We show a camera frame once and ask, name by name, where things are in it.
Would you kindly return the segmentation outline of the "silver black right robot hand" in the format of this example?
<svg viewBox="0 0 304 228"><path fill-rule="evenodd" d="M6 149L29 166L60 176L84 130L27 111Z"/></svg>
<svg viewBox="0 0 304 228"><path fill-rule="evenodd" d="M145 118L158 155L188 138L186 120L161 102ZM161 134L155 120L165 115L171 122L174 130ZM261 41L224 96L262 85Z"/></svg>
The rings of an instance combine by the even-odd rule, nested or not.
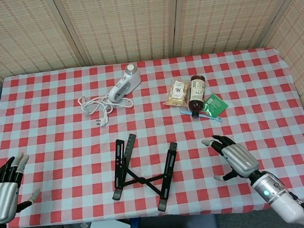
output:
<svg viewBox="0 0 304 228"><path fill-rule="evenodd" d="M212 139L203 139L201 142L223 156L232 168L228 174L215 175L215 180L223 182L238 176L248 179L254 172L259 171L258 160L244 146L229 137L213 135Z"/></svg>

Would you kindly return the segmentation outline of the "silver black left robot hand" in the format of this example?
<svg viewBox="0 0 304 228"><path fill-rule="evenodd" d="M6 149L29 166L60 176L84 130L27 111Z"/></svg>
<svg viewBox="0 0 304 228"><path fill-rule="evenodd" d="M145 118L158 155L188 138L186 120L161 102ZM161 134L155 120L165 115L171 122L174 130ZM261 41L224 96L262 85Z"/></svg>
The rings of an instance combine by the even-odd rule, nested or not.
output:
<svg viewBox="0 0 304 228"><path fill-rule="evenodd" d="M28 161L29 156L20 152L0 167L0 225L9 223L17 213L31 206L41 192L36 189L28 200L18 202L19 189Z"/></svg>

